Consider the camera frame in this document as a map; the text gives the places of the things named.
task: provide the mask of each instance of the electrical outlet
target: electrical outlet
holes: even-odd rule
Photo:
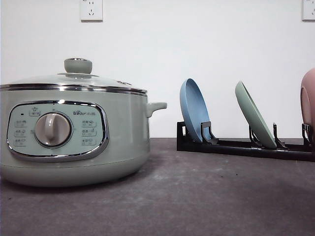
[[[103,0],[80,0],[81,21],[103,21]]]
[[[315,21],[315,0],[303,0],[303,21]]]

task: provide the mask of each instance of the chrome trim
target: chrome trim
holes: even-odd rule
[[[58,85],[58,84],[6,84],[1,85],[2,91],[16,90],[58,90],[58,91],[92,91],[125,93],[147,96],[147,91],[138,88],[115,87],[115,86],[93,86],[93,85]]]
[[[85,76],[85,77],[99,77],[98,75],[92,75],[92,74],[84,74],[84,73],[74,73],[74,72],[70,72],[70,73],[67,73],[67,72],[64,72],[64,73],[58,73],[57,75],[69,75],[69,76]]]
[[[33,105],[33,104],[45,104],[45,103],[58,103],[60,101],[61,100],[59,100],[59,101],[58,100],[54,100],[54,101],[40,100],[40,101],[22,102],[22,103],[16,105],[11,110],[10,116],[9,116],[9,121],[11,118],[12,111],[18,106]],[[20,152],[15,151],[10,146],[9,140],[8,140],[8,132],[9,132],[9,125],[8,125],[7,132],[6,132],[6,142],[7,142],[7,145],[9,147],[10,151],[14,154],[14,157],[16,157],[17,159],[23,160],[23,161],[65,162],[65,161],[77,161],[77,160],[90,159],[90,158],[93,158],[95,156],[98,156],[99,154],[101,154],[105,150],[105,148],[107,147],[108,142],[109,142],[109,128],[108,128],[107,116],[106,116],[104,109],[101,106],[99,106],[98,104],[91,103],[91,102],[63,101],[62,104],[70,104],[70,105],[83,105],[83,104],[85,104],[85,106],[92,106],[92,107],[95,107],[96,109],[98,109],[98,111],[100,112],[101,119],[102,119],[102,128],[103,128],[103,137],[102,137],[100,144],[90,151],[83,152],[83,153],[77,153],[77,154],[71,154],[71,155],[45,156],[45,155],[24,154],[24,153],[20,153]]]

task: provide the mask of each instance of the control panel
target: control panel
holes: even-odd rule
[[[19,104],[10,114],[7,141],[18,157],[30,161],[91,158],[108,143],[106,114],[85,102]]]

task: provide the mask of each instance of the electric hot pot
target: electric hot pot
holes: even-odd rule
[[[129,83],[90,74],[66,59],[66,73],[1,85],[1,177],[45,187],[86,185],[136,172],[149,157],[148,103]]]

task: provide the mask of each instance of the pot handle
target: pot handle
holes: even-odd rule
[[[148,103],[146,104],[146,117],[150,118],[152,116],[152,113],[167,108],[166,102],[154,102],[154,103]]]

